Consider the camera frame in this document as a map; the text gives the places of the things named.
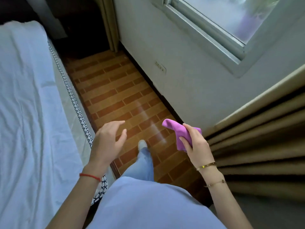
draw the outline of white bedsheet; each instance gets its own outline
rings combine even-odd
[[[0,228],[44,228],[82,162],[37,22],[0,26],[0,128]]]

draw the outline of microfiber towel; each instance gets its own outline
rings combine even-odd
[[[165,119],[162,123],[162,126],[175,131],[176,141],[177,141],[177,150],[186,151],[182,141],[179,139],[179,137],[181,137],[181,136],[184,137],[189,142],[191,147],[193,147],[191,135],[183,125],[179,124],[176,121],[173,121],[173,120],[170,120],[170,119]]]

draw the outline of shoe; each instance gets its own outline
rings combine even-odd
[[[146,141],[140,140],[139,143],[138,143],[138,150],[139,150],[139,152],[140,152],[141,149],[143,149],[143,148],[147,148]]]

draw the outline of jeans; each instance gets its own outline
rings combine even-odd
[[[139,151],[137,161],[129,166],[121,177],[132,177],[143,181],[154,181],[153,160],[147,147]]]

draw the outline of tiled floor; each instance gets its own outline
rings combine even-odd
[[[208,190],[185,152],[177,151],[172,130],[161,124],[173,116],[123,52],[105,51],[84,59],[65,62],[97,127],[125,120],[127,140],[115,164],[122,174],[136,161],[140,139],[147,141],[154,163],[155,181],[177,185],[198,200]]]

